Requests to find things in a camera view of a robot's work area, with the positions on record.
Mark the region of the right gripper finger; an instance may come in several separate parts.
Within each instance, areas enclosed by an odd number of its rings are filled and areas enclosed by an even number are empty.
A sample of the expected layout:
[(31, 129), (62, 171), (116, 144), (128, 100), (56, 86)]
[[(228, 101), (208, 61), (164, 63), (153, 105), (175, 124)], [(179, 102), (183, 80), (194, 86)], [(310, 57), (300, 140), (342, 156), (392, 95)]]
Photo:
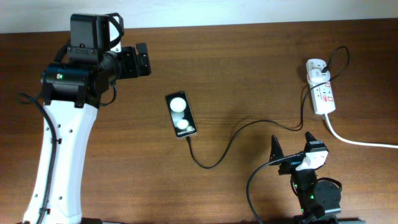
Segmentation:
[(318, 140), (309, 131), (307, 131), (305, 133), (305, 139), (306, 139), (307, 144), (317, 144), (318, 143)]
[(277, 166), (281, 163), (281, 159), (284, 158), (284, 153), (279, 144), (279, 141), (275, 135), (271, 137), (271, 153), (269, 157), (269, 162), (271, 162), (272, 166)]

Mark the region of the black Galaxy flip phone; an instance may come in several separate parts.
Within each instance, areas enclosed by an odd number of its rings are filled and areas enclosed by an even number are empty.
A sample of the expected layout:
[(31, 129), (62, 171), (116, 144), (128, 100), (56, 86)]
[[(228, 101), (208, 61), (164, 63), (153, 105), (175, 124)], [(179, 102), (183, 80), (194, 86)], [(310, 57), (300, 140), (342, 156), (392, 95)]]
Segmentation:
[(184, 91), (169, 94), (165, 97), (169, 114), (177, 138), (185, 138), (197, 133), (193, 114)]

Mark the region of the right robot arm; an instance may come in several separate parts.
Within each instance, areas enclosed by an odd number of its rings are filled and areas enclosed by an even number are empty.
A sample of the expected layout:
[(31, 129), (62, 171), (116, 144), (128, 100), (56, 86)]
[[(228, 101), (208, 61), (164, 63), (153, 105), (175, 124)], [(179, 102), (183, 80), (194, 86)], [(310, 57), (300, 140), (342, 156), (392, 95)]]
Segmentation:
[(276, 136), (272, 136), (269, 161), (279, 166), (279, 175), (290, 175), (290, 186), (302, 209), (301, 215), (294, 216), (295, 223), (338, 223), (342, 184), (316, 175), (316, 170), (325, 165), (329, 150), (310, 132), (305, 133), (305, 139), (303, 151), (284, 156)]

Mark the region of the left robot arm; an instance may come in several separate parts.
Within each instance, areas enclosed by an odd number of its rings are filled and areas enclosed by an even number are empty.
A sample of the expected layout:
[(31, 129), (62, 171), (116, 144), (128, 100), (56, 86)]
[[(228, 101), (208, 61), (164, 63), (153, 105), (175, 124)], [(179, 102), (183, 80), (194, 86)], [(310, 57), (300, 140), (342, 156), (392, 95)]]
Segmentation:
[(91, 129), (102, 95), (118, 80), (151, 73), (146, 44), (123, 47), (123, 18), (73, 14), (70, 38), (43, 71), (41, 91), (29, 103), (44, 118), (35, 187), (24, 223), (88, 223), (81, 209), (81, 181)]

